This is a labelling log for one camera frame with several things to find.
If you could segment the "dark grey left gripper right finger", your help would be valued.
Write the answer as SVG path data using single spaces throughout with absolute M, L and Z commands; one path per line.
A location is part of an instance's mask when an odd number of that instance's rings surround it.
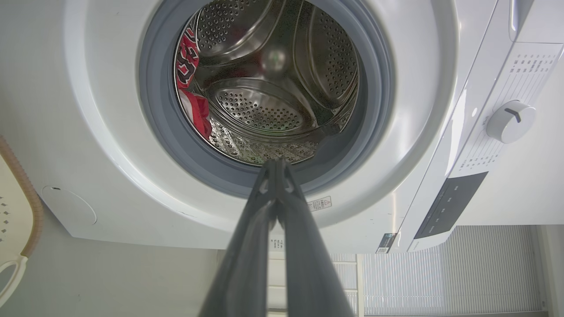
M 285 232 L 290 317 L 352 317 L 304 193 L 286 160 L 276 160 L 276 215 Z

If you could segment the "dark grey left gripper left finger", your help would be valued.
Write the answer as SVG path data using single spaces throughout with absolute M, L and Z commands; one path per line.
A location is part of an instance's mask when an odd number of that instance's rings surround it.
M 223 260 L 206 295 L 200 317 L 267 315 L 268 239 L 275 221 L 275 160 L 260 169 Z

